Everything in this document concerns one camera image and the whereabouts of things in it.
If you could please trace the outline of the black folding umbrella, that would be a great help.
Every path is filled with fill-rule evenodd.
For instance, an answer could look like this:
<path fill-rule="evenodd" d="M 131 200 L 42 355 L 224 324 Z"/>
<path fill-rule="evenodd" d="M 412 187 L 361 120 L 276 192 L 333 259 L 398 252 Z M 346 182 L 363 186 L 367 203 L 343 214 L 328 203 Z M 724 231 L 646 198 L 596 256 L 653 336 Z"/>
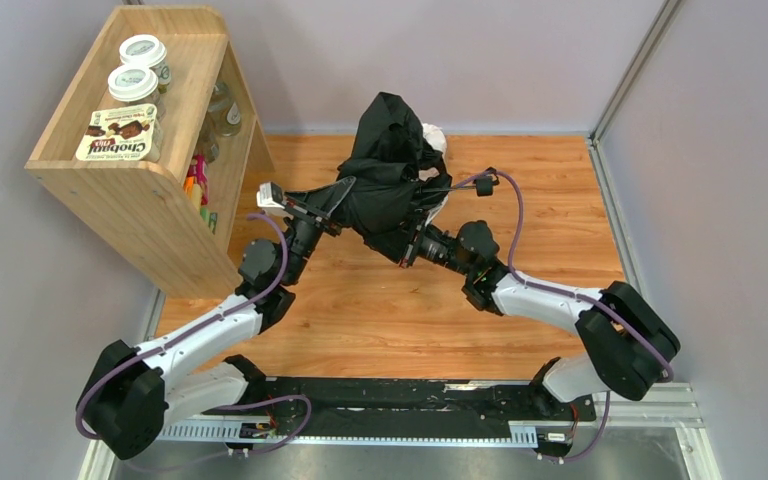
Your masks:
<path fill-rule="evenodd" d="M 337 180 L 356 178 L 337 210 L 343 228 L 371 250 L 396 263 L 396 231 L 412 218 L 427 218 L 443 198 L 464 189 L 488 196 L 498 185 L 494 169 L 455 184 L 445 159 L 423 137 L 422 122 L 399 95 L 381 91 L 360 116 L 351 152 L 337 167 Z"/>

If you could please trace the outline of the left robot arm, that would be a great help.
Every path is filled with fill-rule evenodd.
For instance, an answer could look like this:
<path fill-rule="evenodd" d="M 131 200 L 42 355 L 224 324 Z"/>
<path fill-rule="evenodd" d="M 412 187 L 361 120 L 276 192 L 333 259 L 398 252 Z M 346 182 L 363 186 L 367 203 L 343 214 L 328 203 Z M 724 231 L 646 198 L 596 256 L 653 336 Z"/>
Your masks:
<path fill-rule="evenodd" d="M 349 176 L 302 192 L 261 184 L 259 210 L 248 217 L 267 223 L 275 239 L 257 238 L 245 247 L 241 283 L 212 310 L 153 340 L 104 347 L 76 404 L 78 432 L 127 460 L 165 426 L 246 398 L 260 373 L 251 363 L 231 360 L 203 373 L 197 368 L 284 317 L 295 299 L 288 286 L 297 283 L 322 235 L 340 234 L 335 213 L 355 183 Z"/>

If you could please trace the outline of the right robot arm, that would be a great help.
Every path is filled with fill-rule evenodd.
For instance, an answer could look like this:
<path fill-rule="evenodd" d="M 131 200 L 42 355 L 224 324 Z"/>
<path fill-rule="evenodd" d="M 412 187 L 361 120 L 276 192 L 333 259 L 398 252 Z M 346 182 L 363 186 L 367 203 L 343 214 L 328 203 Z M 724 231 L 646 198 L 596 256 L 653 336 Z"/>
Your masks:
<path fill-rule="evenodd" d="M 468 222 L 456 235 L 415 222 L 404 234 L 401 266 L 417 258 L 442 266 L 463 275 L 462 291 L 475 309 L 541 321 L 580 339 L 582 354 L 552 359 L 534 376 L 543 395 L 559 403 L 597 393 L 639 401 L 673 379 L 680 341 L 633 286 L 574 287 L 529 276 L 499 259 L 484 221 Z"/>

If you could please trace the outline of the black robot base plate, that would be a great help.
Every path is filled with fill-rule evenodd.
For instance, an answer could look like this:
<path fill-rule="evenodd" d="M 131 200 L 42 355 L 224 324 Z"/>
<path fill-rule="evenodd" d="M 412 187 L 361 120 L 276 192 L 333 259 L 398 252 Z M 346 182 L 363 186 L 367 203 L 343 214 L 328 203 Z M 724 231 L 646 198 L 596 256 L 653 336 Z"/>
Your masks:
<path fill-rule="evenodd" d="M 310 437 L 502 439 L 512 421 L 592 422 L 593 401 L 552 403 L 526 381 L 274 377 L 257 387 L 249 414 L 278 433 Z"/>

